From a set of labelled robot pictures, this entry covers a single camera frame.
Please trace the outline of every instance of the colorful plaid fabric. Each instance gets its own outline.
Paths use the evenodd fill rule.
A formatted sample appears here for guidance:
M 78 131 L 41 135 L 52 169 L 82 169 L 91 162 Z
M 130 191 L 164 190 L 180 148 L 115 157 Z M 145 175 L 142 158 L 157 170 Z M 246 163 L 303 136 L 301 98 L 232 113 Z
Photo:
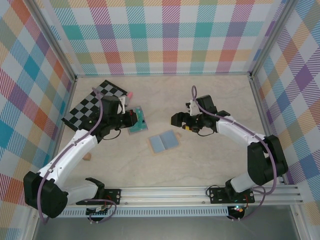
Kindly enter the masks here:
M 320 235 L 320 1 L 300 0 L 256 83 L 288 177 L 306 202 L 309 230 Z
M 270 34 L 273 31 L 273 29 L 275 28 L 276 22 L 278 21 L 279 17 L 281 16 L 282 11 L 284 10 L 287 1 L 288 0 L 281 0 L 281 3 L 279 5 L 279 7 L 278 7 L 278 9 L 277 9 L 272 21 L 271 21 L 271 23 L 270 23 L 270 26 L 268 27 L 268 30 L 266 31 L 266 33 L 265 33 L 265 35 L 263 37 L 263 40 L 260 43 L 259 48 L 258 48 L 258 50 L 256 51 L 256 53 L 254 55 L 253 61 L 252 61 L 251 65 L 250 65 L 250 67 L 249 67 L 249 71 L 248 72 L 252 72 L 254 66 L 256 65 L 256 62 L 257 62 L 257 60 L 258 60 L 258 58 L 260 56 L 260 53 L 264 49 L 266 43 L 268 42 Z
M 38 5 L 57 32 L 42 1 Z M 274 0 L 50 3 L 63 31 L 59 42 L 74 69 L 79 62 L 85 75 L 203 74 L 248 71 L 250 63 L 245 65 L 258 35 L 265 34 L 261 29 Z
M 23 178 L 52 158 L 72 82 L 23 0 L 0 1 L 0 239 L 17 239 Z

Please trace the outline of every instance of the metal frame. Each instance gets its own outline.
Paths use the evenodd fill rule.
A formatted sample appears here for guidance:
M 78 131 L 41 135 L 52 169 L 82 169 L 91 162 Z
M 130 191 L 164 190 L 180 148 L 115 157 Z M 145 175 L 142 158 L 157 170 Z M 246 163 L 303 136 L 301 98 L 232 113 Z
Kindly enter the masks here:
M 287 0 L 286 4 L 283 8 L 283 11 L 281 13 L 281 16 L 275 23 L 275 26 L 270 34 L 269 39 L 267 40 L 264 48 L 262 49 L 255 66 L 252 69 L 251 75 L 253 76 L 253 79 L 255 75 L 259 72 L 263 64 L 265 63 L 271 49 L 273 48 L 274 44 L 278 40 L 282 30 L 284 29 L 291 13 L 294 11 L 296 5 L 298 4 L 299 0 Z
M 256 83 L 250 75 L 248 75 L 248 80 L 249 80 L 249 83 L 250 83 L 250 86 L 252 89 L 254 101 L 256 103 L 256 106 L 257 106 L 257 109 L 259 112 L 259 116 L 260 116 L 260 120 L 261 120 L 261 123 L 263 126 L 263 130 L 267 136 L 271 135 L 272 134 L 271 127 L 270 127 L 266 112 L 263 109 L 262 99 L 259 95 Z M 286 174 L 284 174 L 282 177 L 283 177 L 284 183 L 289 184 L 289 181 L 288 181 Z M 303 206 L 297 205 L 297 204 L 290 204 L 290 208 L 291 208 L 293 219 L 294 219 L 294 222 L 295 222 L 295 225 L 296 225 L 296 228 L 297 228 L 297 231 L 299 233 L 300 238 L 303 240 L 315 239 L 315 238 L 311 238 L 310 233 L 308 231 L 307 224 L 305 221 L 306 214 L 305 214 L 305 211 L 303 210 Z
M 244 65 L 243 69 L 245 71 L 247 71 L 247 72 L 250 71 L 250 66 L 255 59 L 256 53 L 259 50 L 259 47 L 265 38 L 266 32 L 268 31 L 270 24 L 272 23 L 280 5 L 281 5 L 281 2 L 282 2 L 282 0 L 274 0 L 273 3 L 271 4 L 271 8 L 270 8 L 270 10 L 269 10 L 264 22 L 263 22 L 260 33 L 257 36 L 256 41 L 254 42 L 254 44 L 252 46 L 252 50 L 249 55 L 249 58 L 247 59 L 245 65 Z
M 77 78 L 110 78 L 110 77 L 163 77 L 163 76 L 239 76 L 247 75 L 245 71 L 233 71 L 233 72 L 216 72 L 216 73 L 146 73 L 146 74 L 126 74 L 126 75 L 110 75 L 110 74 L 101 74 L 101 75 L 85 75 L 79 74 Z
M 75 95 L 76 87 L 77 87 L 77 82 L 74 82 L 72 84 L 72 87 L 71 87 L 70 96 L 69 96 L 68 102 L 66 104 L 66 108 L 64 110 L 63 116 L 70 111 L 71 103 L 72 103 L 72 100 L 73 100 L 74 95 Z M 62 140 L 62 136 L 63 136 L 64 131 L 65 131 L 65 127 L 66 127 L 65 123 L 62 122 L 61 127 L 60 127 L 60 129 L 58 131 L 58 136 L 56 138 L 56 144 L 54 146 L 52 157 L 55 157 L 59 152 L 59 147 L 60 147 L 60 143 L 61 143 L 61 140 Z
M 57 14 L 55 13 L 53 6 L 50 3 L 50 0 L 42 0 L 42 4 L 46 10 L 46 13 L 50 17 L 50 20 L 52 21 L 53 25 L 55 26 L 56 31 L 60 35 L 61 41 L 63 42 L 65 49 L 67 50 L 70 57 L 72 58 L 73 66 L 77 70 L 77 73 L 84 74 L 85 72 L 84 72 L 84 70 L 83 70 L 83 68 L 82 68 L 82 66 L 76 56 L 76 53 L 75 53 L 73 47 L 71 46 L 70 41 L 68 40 L 68 37 L 67 37 L 67 35 L 61 25 L 61 22 L 58 19 Z
M 47 21 L 45 20 L 43 14 L 41 13 L 41 10 L 39 9 L 38 5 L 33 0 L 24 0 L 24 4 L 26 5 L 31 15 L 35 19 L 36 23 L 41 29 L 41 32 L 43 33 L 44 37 L 46 38 L 52 50 L 54 51 L 55 55 L 57 56 L 57 59 L 61 63 L 66 74 L 70 79 L 72 79 L 75 82 L 76 73 L 72 69 L 66 55 L 61 49 L 55 35 L 51 31 L 51 28 L 48 25 Z
M 37 228 L 37 222 L 38 222 L 39 214 L 38 210 L 35 208 L 29 207 L 29 216 L 26 221 L 25 228 L 22 228 L 21 233 L 21 240 L 30 240 L 33 239 L 34 234 L 36 232 Z
M 211 204 L 206 195 L 206 186 L 174 186 L 174 187 L 122 187 L 120 204 L 115 217 L 195 217 L 195 216 L 227 216 L 228 207 L 243 206 L 244 203 Z M 269 191 L 272 185 L 265 186 Z M 263 195 L 255 193 L 255 203 L 260 204 Z M 271 195 L 267 195 L 264 205 L 301 205 L 302 197 L 295 185 L 280 184 Z M 69 205 L 60 218 L 87 217 L 86 208 L 98 208 L 99 205 Z

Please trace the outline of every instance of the pink object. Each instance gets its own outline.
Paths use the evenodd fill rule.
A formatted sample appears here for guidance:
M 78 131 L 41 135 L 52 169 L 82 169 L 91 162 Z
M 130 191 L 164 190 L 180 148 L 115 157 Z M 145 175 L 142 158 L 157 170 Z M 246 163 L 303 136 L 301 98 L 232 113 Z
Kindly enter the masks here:
M 131 91 L 129 92 L 126 96 L 131 100 L 132 96 L 134 95 L 134 93 Z

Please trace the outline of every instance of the metal bracket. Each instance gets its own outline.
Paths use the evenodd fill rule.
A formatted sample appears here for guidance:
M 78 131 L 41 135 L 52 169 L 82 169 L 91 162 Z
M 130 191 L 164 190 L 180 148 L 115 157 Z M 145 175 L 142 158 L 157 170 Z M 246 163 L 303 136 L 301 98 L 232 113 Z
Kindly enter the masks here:
M 208 190 L 211 204 L 253 204 L 255 202 L 254 193 L 248 189 L 240 194 L 234 202 L 229 200 L 224 187 L 211 187 Z
M 264 187 L 266 191 L 269 191 L 272 185 L 264 185 Z M 235 205 L 235 203 L 211 204 L 206 194 L 207 188 L 207 186 L 122 187 L 118 207 L 232 207 Z M 262 198 L 262 194 L 255 193 L 255 203 L 251 203 L 250 205 L 259 205 Z M 298 187 L 296 185 L 284 184 L 277 185 L 273 194 L 267 195 L 263 203 L 264 206 L 300 204 L 303 204 L 303 200 Z M 67 210 L 72 207 L 77 207 L 77 205 L 70 205 L 65 209 Z
M 32 17 L 35 19 L 36 23 L 38 24 L 41 32 L 45 36 L 47 42 L 49 43 L 50 47 L 55 53 L 57 59 L 61 63 L 65 73 L 75 83 L 77 79 L 77 74 L 74 72 L 73 68 L 71 67 L 71 64 L 69 63 L 64 51 L 62 50 L 58 40 L 56 39 L 54 33 L 52 32 L 51 27 L 47 23 L 38 4 L 35 2 L 35 0 L 24 0 L 23 2 L 28 8 L 28 10 L 30 11 Z
M 253 78 L 257 75 L 257 73 L 265 63 L 271 49 L 273 48 L 275 42 L 278 40 L 280 34 L 282 33 L 282 30 L 284 29 L 289 17 L 291 16 L 291 13 L 294 11 L 298 2 L 299 0 L 286 1 L 286 4 L 282 10 L 280 17 L 275 23 L 275 26 L 273 27 L 270 36 L 264 48 L 262 49 L 258 59 L 256 60 L 255 66 L 251 71 Z
M 103 199 L 109 199 L 113 202 L 115 202 L 117 205 L 120 204 L 121 200 L 121 189 L 119 188 L 105 188 L 103 193 Z M 86 206 L 93 206 L 93 205 L 104 205 L 104 201 L 78 201 L 76 205 L 86 205 Z

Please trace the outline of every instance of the black mounting plate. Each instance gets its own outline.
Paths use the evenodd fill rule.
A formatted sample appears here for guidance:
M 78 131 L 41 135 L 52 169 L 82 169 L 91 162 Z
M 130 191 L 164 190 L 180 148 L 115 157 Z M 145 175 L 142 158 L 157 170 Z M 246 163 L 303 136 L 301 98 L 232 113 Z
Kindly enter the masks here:
M 211 187 L 208 189 L 208 195 L 211 204 L 246 204 L 247 202 L 253 204 L 255 202 L 255 196 L 250 189 L 243 191 L 243 194 L 239 195 L 235 201 L 230 201 L 224 187 Z
M 121 189 L 104 189 L 103 193 L 104 197 L 101 197 L 101 199 L 107 199 L 115 202 L 117 205 L 120 204 L 121 199 Z M 78 201 L 76 205 L 104 205 L 104 201 Z

